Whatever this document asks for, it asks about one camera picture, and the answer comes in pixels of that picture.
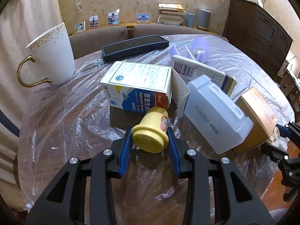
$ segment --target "white mug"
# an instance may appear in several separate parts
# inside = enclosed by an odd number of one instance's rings
[[[54,26],[35,38],[27,46],[31,55],[25,58],[18,67],[17,78],[25,87],[37,86],[41,83],[61,85],[69,81],[75,71],[75,63],[70,40],[64,23]],[[26,84],[21,79],[21,67],[26,61],[36,63],[37,68],[45,76],[39,82]]]

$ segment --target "brown chair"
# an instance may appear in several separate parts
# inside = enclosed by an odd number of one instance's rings
[[[128,40],[126,26],[93,29],[69,36],[74,59],[101,50],[102,46]]]
[[[193,28],[174,26],[174,25],[158,25],[158,24],[139,24],[134,27],[134,38],[148,36],[148,35],[178,35],[178,34],[206,34],[214,35],[225,41],[228,40],[225,37],[216,35],[207,31],[202,31]]]

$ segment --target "blue label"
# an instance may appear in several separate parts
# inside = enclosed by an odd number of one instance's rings
[[[123,80],[123,79],[124,79],[124,76],[123,76],[123,75],[118,75],[118,76],[116,76],[116,78],[115,78],[116,81],[121,81],[121,80]]]
[[[155,92],[134,89],[124,97],[122,107],[137,113],[146,113],[151,107],[155,107],[155,104]]]

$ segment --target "barcode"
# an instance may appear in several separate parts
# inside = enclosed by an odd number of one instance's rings
[[[193,77],[193,74],[194,74],[194,71],[195,71],[194,67],[182,64],[178,61],[175,61],[174,69],[177,73],[183,74],[183,75],[185,75],[187,77],[190,77],[190,78]]]

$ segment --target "cartoon sticker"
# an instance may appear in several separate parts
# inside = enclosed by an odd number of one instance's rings
[[[167,123],[168,123],[168,118],[166,116],[162,116],[161,117],[161,122],[160,122],[160,128],[165,133],[167,132],[167,128],[168,128]]]

